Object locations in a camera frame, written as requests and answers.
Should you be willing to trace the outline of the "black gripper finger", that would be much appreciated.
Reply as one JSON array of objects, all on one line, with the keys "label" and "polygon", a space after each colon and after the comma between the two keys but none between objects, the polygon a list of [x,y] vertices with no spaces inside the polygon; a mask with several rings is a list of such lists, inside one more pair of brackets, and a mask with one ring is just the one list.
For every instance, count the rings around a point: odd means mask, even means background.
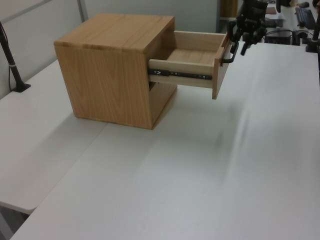
[{"label": "black gripper finger", "polygon": [[253,33],[245,32],[242,36],[242,40],[244,41],[244,45],[242,47],[240,54],[244,56],[247,49],[249,49],[251,45],[257,44],[258,39],[257,39],[257,35],[254,32]]},{"label": "black gripper finger", "polygon": [[237,43],[241,38],[241,31],[238,29],[238,21],[236,19],[228,22],[228,36],[232,43]]}]

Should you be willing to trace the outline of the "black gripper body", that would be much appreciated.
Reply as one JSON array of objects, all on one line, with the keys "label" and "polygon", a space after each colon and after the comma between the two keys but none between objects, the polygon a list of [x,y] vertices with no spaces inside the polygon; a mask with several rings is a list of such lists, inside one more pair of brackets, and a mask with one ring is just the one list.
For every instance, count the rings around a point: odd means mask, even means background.
[{"label": "black gripper body", "polygon": [[236,17],[236,33],[240,36],[249,35],[252,38],[265,36],[265,16],[268,3],[259,0],[244,0]]}]

